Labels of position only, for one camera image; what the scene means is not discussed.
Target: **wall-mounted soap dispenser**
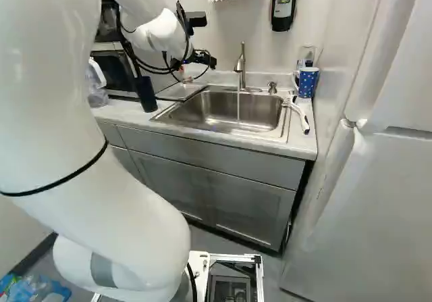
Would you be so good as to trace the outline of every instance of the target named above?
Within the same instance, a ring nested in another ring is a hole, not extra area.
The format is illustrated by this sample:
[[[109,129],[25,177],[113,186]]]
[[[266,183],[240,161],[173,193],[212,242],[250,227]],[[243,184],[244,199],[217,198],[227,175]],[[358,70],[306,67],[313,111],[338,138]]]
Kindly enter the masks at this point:
[[[271,25],[275,32],[285,32],[290,29],[294,20],[296,0],[272,0]]]

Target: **black tumbler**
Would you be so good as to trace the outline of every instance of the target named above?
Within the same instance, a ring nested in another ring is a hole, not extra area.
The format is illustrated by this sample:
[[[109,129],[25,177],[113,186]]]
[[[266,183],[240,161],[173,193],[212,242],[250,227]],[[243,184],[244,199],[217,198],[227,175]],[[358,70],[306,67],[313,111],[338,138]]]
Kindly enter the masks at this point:
[[[141,106],[146,113],[157,109],[155,91],[149,76],[139,76],[136,79],[136,93],[140,97]]]

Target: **black stripe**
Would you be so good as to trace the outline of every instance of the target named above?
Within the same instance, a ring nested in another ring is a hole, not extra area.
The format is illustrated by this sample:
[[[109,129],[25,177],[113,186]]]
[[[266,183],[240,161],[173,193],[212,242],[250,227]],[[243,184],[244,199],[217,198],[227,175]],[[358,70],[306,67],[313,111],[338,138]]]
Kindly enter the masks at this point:
[[[107,140],[107,138],[105,138],[105,143],[103,144],[102,149],[97,153],[97,155],[95,155],[95,157],[93,159],[91,159],[88,163],[86,163],[84,166],[82,166],[80,169],[76,170],[75,172],[72,172],[71,174],[67,175],[66,177],[64,177],[62,179],[59,179],[55,182],[52,182],[51,184],[48,184],[48,185],[45,185],[42,187],[38,187],[36,189],[32,189],[31,191],[25,191],[25,192],[20,192],[20,193],[0,192],[0,194],[3,194],[5,196],[10,196],[10,197],[23,197],[23,196],[29,196],[29,195],[41,193],[41,192],[47,191],[49,189],[52,189],[54,187],[57,187],[61,184],[64,184],[65,182],[77,177],[79,174],[85,172],[92,165],[94,165],[96,163],[96,161],[98,161],[99,158],[102,157],[102,155],[104,154],[105,150],[107,150],[107,148],[108,148],[108,140]]]

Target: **gray cabinet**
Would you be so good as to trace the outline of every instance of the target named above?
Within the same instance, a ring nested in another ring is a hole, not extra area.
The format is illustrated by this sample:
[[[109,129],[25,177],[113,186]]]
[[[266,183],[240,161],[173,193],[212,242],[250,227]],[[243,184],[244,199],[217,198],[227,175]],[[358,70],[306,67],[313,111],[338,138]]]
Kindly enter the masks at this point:
[[[216,145],[118,126],[126,147],[297,191],[305,162],[268,153]]]
[[[121,148],[125,147],[116,125],[104,122],[97,122],[97,124],[111,145]]]
[[[279,249],[295,192],[218,172],[207,192],[216,227]]]
[[[295,192],[131,151],[147,186],[191,218],[278,250]]]
[[[144,183],[183,214],[209,223],[205,211],[205,170],[152,155],[131,151]]]
[[[113,153],[116,158],[120,161],[120,163],[125,167],[133,177],[135,177],[140,182],[143,182],[140,172],[136,167],[134,160],[130,157],[129,151],[123,148],[111,146],[113,149]]]

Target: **floor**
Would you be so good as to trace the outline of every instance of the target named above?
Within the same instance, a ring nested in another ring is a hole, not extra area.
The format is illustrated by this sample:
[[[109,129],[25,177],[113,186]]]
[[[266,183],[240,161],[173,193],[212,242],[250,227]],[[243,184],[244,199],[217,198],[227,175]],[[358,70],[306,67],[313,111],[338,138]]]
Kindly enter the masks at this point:
[[[200,228],[191,226],[192,233],[192,249],[198,251],[208,251],[209,253],[256,253],[251,248],[227,240],[216,234],[204,231]],[[272,257],[264,253],[264,299],[266,302],[303,302],[304,300],[289,295],[287,292],[281,291],[277,284],[282,260],[279,257]],[[70,302],[90,302],[92,293],[82,290],[77,286],[64,280],[55,269],[52,253],[49,252],[42,258],[30,271],[30,274],[43,274],[53,280],[60,281],[64,286],[72,290]],[[112,302],[113,300],[104,298],[102,302]]]

